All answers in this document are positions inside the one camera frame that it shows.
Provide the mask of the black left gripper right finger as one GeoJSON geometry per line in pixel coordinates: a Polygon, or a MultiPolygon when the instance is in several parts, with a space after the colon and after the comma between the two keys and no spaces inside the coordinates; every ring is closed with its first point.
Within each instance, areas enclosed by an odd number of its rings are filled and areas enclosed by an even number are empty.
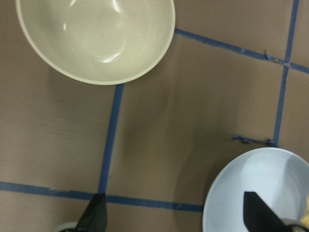
{"type": "Polygon", "coordinates": [[[256,192],[243,195],[243,222],[249,232],[307,232],[300,222],[284,223],[256,192]]]}

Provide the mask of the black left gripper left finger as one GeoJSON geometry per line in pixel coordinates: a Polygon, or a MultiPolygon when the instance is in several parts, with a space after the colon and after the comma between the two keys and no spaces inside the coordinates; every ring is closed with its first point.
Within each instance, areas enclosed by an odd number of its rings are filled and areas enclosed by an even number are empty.
{"type": "Polygon", "coordinates": [[[105,232],[107,229],[106,194],[94,194],[78,222],[67,222],[57,226],[57,232],[105,232]]]}

